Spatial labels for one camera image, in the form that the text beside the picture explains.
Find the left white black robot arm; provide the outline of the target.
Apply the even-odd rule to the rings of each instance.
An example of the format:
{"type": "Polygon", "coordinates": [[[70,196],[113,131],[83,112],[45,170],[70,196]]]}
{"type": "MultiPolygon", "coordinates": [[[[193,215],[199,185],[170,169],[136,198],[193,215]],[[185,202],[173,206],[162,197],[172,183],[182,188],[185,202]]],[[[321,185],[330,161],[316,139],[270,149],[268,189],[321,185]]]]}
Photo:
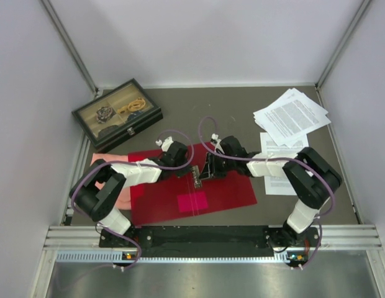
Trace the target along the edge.
{"type": "Polygon", "coordinates": [[[164,181],[189,168],[188,147],[171,137],[158,141],[161,154],[141,161],[96,160],[71,188],[71,206],[113,233],[121,246],[134,241],[132,224],[116,207],[123,189],[164,181]]]}

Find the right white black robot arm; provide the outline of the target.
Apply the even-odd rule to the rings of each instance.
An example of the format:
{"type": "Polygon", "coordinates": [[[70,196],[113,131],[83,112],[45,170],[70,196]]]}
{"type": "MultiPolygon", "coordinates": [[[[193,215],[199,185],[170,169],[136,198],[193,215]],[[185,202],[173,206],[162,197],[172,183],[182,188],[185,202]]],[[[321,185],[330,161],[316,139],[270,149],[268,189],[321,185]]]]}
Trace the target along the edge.
{"type": "Polygon", "coordinates": [[[212,134],[200,180],[223,179],[231,171],[249,178],[283,178],[294,189],[298,201],[283,223],[273,243],[296,246],[306,239],[306,231],[328,200],[335,202],[335,192],[342,185],[341,176],[311,147],[288,156],[247,152],[234,136],[221,139],[212,134]]]}

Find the red plastic folder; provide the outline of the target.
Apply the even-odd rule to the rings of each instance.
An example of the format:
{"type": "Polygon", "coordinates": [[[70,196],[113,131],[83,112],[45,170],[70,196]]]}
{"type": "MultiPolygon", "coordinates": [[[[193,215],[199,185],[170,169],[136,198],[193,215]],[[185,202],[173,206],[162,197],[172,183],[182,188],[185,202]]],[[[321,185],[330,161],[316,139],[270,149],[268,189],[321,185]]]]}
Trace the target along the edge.
{"type": "Polygon", "coordinates": [[[257,199],[250,178],[236,171],[222,179],[205,180],[195,187],[193,174],[153,184],[139,184],[122,190],[118,208],[131,211],[134,225],[182,219],[255,205],[257,199]]]}

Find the metal folder clip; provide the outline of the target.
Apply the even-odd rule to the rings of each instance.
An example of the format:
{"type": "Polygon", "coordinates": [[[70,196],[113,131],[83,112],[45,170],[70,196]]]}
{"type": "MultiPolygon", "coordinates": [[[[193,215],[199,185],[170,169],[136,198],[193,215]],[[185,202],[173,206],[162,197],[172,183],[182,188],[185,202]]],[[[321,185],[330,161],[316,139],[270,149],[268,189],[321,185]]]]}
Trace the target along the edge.
{"type": "Polygon", "coordinates": [[[200,177],[200,172],[199,172],[199,167],[197,165],[191,167],[191,173],[192,173],[192,180],[193,180],[193,185],[195,189],[199,189],[202,187],[202,181],[199,178],[200,177]]]}

